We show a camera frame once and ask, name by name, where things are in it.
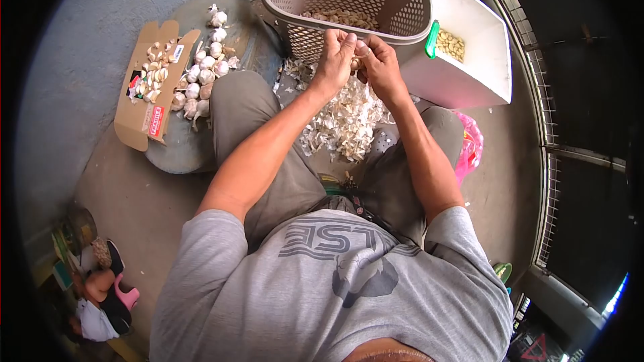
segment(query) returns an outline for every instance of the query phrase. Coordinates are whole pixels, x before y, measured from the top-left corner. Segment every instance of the open cardboard box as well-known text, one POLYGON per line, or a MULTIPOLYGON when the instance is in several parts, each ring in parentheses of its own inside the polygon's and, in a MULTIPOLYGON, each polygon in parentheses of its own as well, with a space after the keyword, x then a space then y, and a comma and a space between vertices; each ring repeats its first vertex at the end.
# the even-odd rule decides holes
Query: open cardboard box
POLYGON ((167 131, 167 122, 170 117, 170 105, 172 104, 173 92, 184 73, 192 47, 201 35, 201 31, 192 30, 176 42, 179 36, 179 23, 168 20, 158 27, 157 21, 151 21, 143 26, 137 45, 134 47, 132 57, 129 60, 123 85, 118 93, 117 115, 114 119, 114 129, 119 140, 139 151, 148 149, 148 138, 165 144, 163 136, 167 131), (156 103, 145 102, 137 99, 137 103, 127 96, 129 87, 133 80, 141 75, 143 63, 150 63, 148 60, 148 48, 155 42, 161 47, 174 40, 175 44, 167 52, 174 54, 177 61, 170 63, 167 69, 167 78, 161 85, 161 93, 156 103))

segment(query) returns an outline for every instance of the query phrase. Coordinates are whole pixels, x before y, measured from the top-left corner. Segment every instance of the red sticker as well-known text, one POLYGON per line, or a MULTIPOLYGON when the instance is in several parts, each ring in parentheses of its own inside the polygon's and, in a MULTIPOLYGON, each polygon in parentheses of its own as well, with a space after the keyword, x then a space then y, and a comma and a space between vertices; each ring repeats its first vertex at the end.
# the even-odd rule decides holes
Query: red sticker
POLYGON ((163 107, 155 107, 152 110, 152 121, 150 122, 150 129, 148 131, 149 135, 159 136, 161 131, 161 120, 163 119, 163 107))

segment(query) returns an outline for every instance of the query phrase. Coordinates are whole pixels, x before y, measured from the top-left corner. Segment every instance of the green clip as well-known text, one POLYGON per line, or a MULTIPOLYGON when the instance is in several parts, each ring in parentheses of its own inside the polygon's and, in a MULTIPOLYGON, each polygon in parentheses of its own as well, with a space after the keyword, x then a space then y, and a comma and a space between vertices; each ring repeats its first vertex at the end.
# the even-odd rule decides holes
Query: green clip
POLYGON ((439 20, 434 20, 431 23, 430 35, 427 37, 427 42, 425 43, 425 53, 429 59, 436 57, 436 38, 439 37, 439 29, 439 20))

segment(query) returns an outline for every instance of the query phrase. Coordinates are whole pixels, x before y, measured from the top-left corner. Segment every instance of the fragile sticker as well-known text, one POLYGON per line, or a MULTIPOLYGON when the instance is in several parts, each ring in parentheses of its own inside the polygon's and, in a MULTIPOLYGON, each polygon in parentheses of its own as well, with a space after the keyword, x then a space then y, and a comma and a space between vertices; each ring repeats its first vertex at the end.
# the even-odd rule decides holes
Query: fragile sticker
POLYGON ((185 45, 177 45, 176 48, 174 48, 174 61, 172 63, 176 63, 179 61, 179 58, 181 57, 181 52, 183 52, 183 47, 185 45))
POLYGON ((149 135, 159 136, 161 131, 161 120, 163 119, 164 107, 155 107, 152 111, 152 120, 150 121, 149 135))

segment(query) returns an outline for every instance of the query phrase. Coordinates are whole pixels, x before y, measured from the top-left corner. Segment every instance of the plastic bag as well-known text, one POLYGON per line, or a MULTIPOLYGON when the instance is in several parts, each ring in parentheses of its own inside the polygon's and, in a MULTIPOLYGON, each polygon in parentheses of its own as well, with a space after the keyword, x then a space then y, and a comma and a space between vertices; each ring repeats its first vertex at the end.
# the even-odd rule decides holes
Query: plastic bag
POLYGON ((476 120, 460 112, 454 112, 459 117, 465 132, 463 134, 463 147, 461 155, 456 162, 456 179, 459 186, 463 178, 479 166, 483 154, 483 134, 479 130, 476 120))

